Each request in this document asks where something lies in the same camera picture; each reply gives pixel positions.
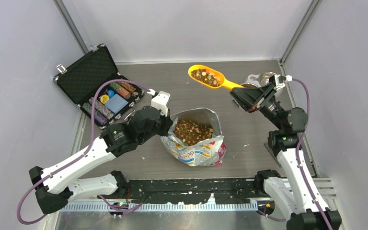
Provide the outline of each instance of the kibble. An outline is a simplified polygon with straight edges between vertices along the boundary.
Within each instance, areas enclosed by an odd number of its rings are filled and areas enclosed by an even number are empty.
[[[208,125],[198,125],[191,120],[178,120],[174,134],[188,146],[212,138],[214,129]]]
[[[220,84],[219,77],[215,76],[213,72],[207,69],[196,69],[191,72],[191,76],[213,87],[218,87]]]

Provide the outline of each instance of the white wall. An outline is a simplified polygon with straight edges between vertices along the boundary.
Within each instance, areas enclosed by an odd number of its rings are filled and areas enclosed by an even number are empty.
[[[143,62],[279,59],[311,0],[65,2],[116,62]]]
[[[69,155],[80,113],[52,79],[82,54],[53,1],[0,1],[0,230],[42,227],[18,223],[16,207],[30,168]],[[41,216],[34,193],[22,214]]]
[[[322,1],[286,68],[310,90],[308,140],[346,229],[368,229],[368,1]]]

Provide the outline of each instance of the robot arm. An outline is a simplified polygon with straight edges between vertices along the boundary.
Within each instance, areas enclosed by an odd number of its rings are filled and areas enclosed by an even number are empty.
[[[287,229],[324,229],[324,218],[338,229],[342,222],[339,212],[329,209],[312,180],[301,147],[297,149],[299,133],[305,131],[308,116],[301,108],[283,109],[274,96],[287,81],[292,77],[274,75],[258,89],[233,88],[230,92],[245,111],[259,110],[278,128],[269,132],[268,144],[287,175],[291,191],[272,170],[259,171],[255,185],[273,198],[288,221]]]
[[[135,150],[154,135],[166,136],[170,126],[167,107],[170,94],[152,91],[151,106],[141,110],[123,123],[116,123],[105,129],[92,143],[90,151],[74,164],[55,175],[54,170],[75,161],[86,148],[48,168],[34,167],[29,171],[32,183],[50,176],[36,188],[36,198],[44,214],[63,208],[68,202],[97,195],[123,194],[126,180],[121,172],[113,171],[108,175],[89,179],[78,179],[85,173],[105,162],[111,161],[126,152]]]

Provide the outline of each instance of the yellow scoop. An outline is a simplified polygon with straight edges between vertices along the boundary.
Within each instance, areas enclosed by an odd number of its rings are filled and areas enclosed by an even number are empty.
[[[218,86],[212,86],[212,85],[208,85],[207,83],[201,81],[201,80],[198,80],[196,79],[195,77],[192,76],[191,72],[193,72],[194,70],[198,70],[198,69],[206,69],[207,71],[211,72],[214,74],[215,76],[215,80],[218,81]],[[228,90],[232,90],[233,88],[243,88],[243,86],[241,85],[238,85],[232,81],[229,81],[225,78],[225,76],[219,72],[219,71],[216,71],[214,69],[211,69],[210,67],[206,67],[206,66],[203,66],[203,65],[193,65],[191,66],[189,69],[188,69],[188,75],[190,76],[190,78],[192,78],[193,80],[207,86],[208,88],[211,88],[211,89],[219,89],[221,87],[224,87],[225,89],[228,89]]]

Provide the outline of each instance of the black base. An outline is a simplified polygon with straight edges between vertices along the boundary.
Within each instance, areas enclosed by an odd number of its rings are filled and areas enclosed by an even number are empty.
[[[342,218],[338,211],[325,211],[332,229],[339,229],[342,224]],[[320,212],[307,212],[296,215],[291,214],[291,219],[287,221],[287,230],[327,230]]]

